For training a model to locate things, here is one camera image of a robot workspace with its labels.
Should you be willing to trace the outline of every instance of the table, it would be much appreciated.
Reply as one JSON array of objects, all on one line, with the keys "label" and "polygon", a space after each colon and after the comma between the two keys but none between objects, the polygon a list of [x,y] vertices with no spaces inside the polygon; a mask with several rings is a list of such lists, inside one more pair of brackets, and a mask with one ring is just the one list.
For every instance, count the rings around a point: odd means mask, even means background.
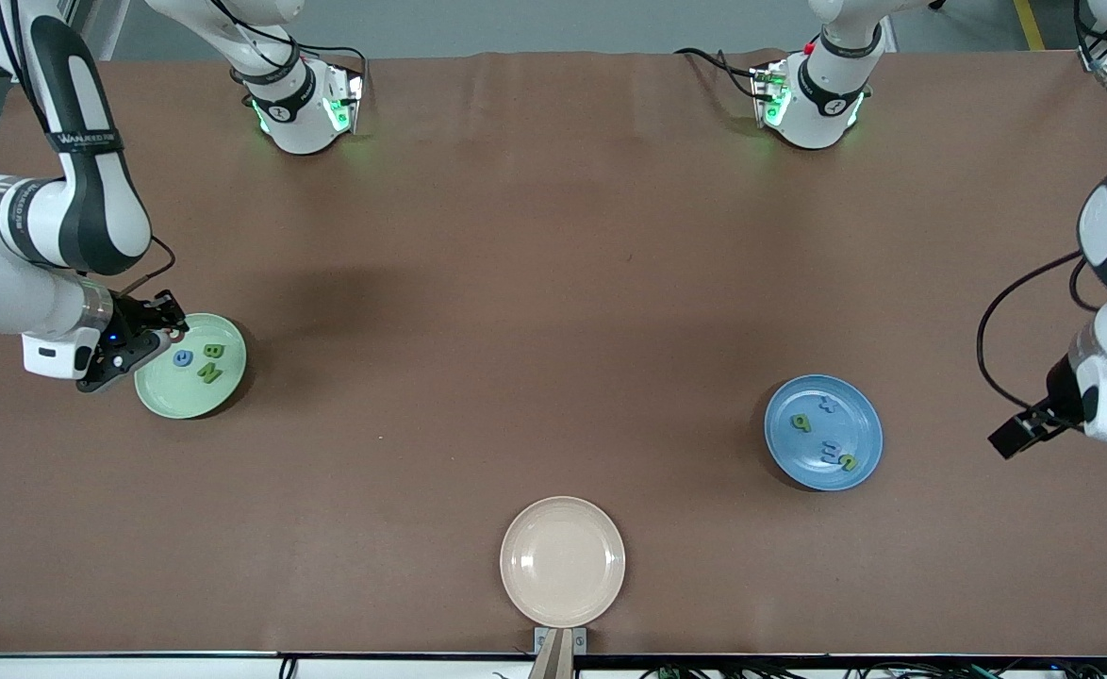
[{"label": "table", "polygon": [[[999,459],[973,361],[1107,172],[1074,54],[889,55],[820,152],[684,56],[381,61],[311,157],[226,65],[102,74],[162,284],[246,330],[251,388],[170,422],[0,337],[0,651],[527,648],[499,542],[572,494],[627,541],[597,652],[1107,654],[1107,446]],[[15,95],[1,168],[58,172]],[[1025,397],[1085,322],[1064,285],[990,328]],[[880,410],[859,488],[768,459],[807,372]]]}]

